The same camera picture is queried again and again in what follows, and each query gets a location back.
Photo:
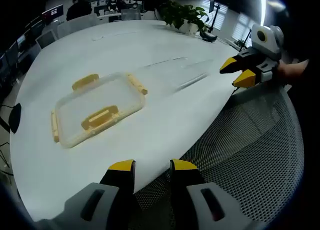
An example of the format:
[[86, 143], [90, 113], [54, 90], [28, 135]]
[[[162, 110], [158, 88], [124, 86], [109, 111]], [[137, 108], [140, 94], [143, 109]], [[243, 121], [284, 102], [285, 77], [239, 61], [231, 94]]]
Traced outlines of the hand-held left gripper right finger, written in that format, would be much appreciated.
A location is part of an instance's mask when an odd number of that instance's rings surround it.
[[265, 223], [247, 217], [230, 194], [213, 182], [206, 183], [191, 162], [170, 160], [170, 185], [178, 230], [265, 229]]

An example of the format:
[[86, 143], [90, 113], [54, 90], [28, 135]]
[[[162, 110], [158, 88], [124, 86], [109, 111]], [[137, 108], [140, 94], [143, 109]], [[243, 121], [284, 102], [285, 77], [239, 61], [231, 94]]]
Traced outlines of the person's right hand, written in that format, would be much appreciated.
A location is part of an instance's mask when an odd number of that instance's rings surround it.
[[280, 60], [277, 67], [277, 74], [283, 80], [287, 82], [293, 82], [302, 75], [308, 63], [308, 59], [293, 64], [285, 64], [282, 60]]

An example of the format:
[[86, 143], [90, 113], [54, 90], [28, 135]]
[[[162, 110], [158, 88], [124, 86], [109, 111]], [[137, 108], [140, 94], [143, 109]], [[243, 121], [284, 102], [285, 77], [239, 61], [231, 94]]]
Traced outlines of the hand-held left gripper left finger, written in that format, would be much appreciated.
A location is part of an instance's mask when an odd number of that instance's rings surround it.
[[41, 230], [145, 230], [134, 196], [136, 162], [112, 164], [98, 183], [90, 183], [66, 200], [63, 211], [39, 222]]

